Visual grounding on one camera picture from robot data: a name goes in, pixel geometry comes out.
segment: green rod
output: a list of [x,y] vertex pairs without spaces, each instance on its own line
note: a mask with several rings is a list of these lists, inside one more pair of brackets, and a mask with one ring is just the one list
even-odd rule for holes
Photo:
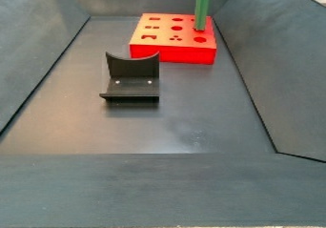
[[208,0],[196,0],[195,30],[204,31],[205,17],[208,13]]

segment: black bracket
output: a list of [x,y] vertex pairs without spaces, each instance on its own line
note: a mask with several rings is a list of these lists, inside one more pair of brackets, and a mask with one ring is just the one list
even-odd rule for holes
[[158,53],[138,59],[122,59],[108,52],[109,82],[98,96],[109,102],[158,101]]

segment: red block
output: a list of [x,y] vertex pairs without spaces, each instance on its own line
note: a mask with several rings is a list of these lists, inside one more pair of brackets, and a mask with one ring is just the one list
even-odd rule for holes
[[161,62],[212,64],[216,41],[211,17],[204,31],[193,30],[193,19],[193,15],[144,13],[128,43],[130,57],[160,52]]

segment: bin floor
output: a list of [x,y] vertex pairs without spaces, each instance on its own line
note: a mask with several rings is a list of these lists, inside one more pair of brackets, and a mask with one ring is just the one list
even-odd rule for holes
[[213,66],[160,63],[157,107],[110,107],[104,53],[137,18],[93,18],[1,136],[0,154],[273,154],[224,42]]

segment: hole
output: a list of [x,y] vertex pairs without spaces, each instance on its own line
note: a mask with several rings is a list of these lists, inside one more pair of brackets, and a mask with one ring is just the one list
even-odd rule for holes
[[196,42],[199,42],[199,43],[205,42],[205,38],[203,38],[203,37],[195,37],[193,40],[195,40]]
[[183,29],[183,27],[181,27],[181,26],[172,26],[171,29],[172,29],[173,31],[180,31],[180,30]]
[[173,21],[181,21],[183,19],[181,18],[172,18]]
[[153,34],[144,34],[144,35],[141,35],[141,39],[146,39],[146,38],[150,38],[152,40],[154,40],[156,39],[156,35],[153,35]]

